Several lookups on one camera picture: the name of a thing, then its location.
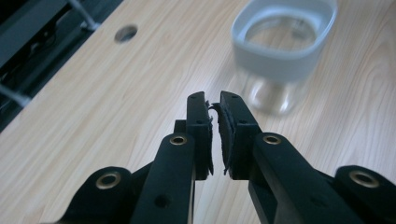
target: table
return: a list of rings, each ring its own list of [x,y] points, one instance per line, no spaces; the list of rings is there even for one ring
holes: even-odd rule
[[[86,178],[153,160],[186,99],[240,93],[230,29],[245,1],[124,1],[0,135],[0,222],[51,222]],[[128,42],[114,41],[127,24]],[[301,108],[254,112],[318,170],[357,164],[396,182],[396,3],[345,0]],[[195,223],[258,223],[246,181],[197,182]]]

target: light wood surface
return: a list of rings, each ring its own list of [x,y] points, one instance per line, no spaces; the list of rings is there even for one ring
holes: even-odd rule
[[[0,135],[0,222],[58,220],[98,169],[131,172],[153,160],[187,96],[240,93],[230,29],[245,1],[124,1]],[[138,26],[117,44],[124,25]],[[396,182],[396,4],[343,0],[301,108],[254,112],[316,168],[357,164]],[[246,181],[197,182],[195,223],[259,223]]]

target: wooden tabletop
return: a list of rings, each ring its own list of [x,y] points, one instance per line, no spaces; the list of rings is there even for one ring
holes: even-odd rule
[[[124,1],[0,135],[0,222],[58,220],[89,175],[131,172],[186,118],[187,96],[240,93],[230,29],[245,1]],[[136,36],[114,41],[125,25]],[[357,164],[396,182],[396,3],[345,0],[307,99],[262,129],[286,136],[318,170]],[[246,181],[197,182],[195,223],[258,223]]]

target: dark floor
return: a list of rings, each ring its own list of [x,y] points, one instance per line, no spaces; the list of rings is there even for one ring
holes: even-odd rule
[[[81,4],[96,21],[102,22],[121,1],[84,0]],[[82,18],[73,9],[64,14],[58,20],[55,33],[36,46],[35,53],[7,74],[7,82],[2,81],[2,84],[33,98],[92,34],[79,28],[81,22]],[[0,94],[0,132],[21,111],[20,106]]]

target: wood grain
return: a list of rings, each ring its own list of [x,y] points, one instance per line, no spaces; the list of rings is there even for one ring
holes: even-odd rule
[[[0,135],[0,222],[59,219],[94,171],[152,161],[186,98],[240,93],[230,29],[247,1],[124,1]],[[136,36],[115,33],[135,24]],[[345,0],[301,107],[287,117],[254,111],[317,169],[357,164],[396,182],[396,4]],[[198,182],[195,223],[258,223],[248,183]]]

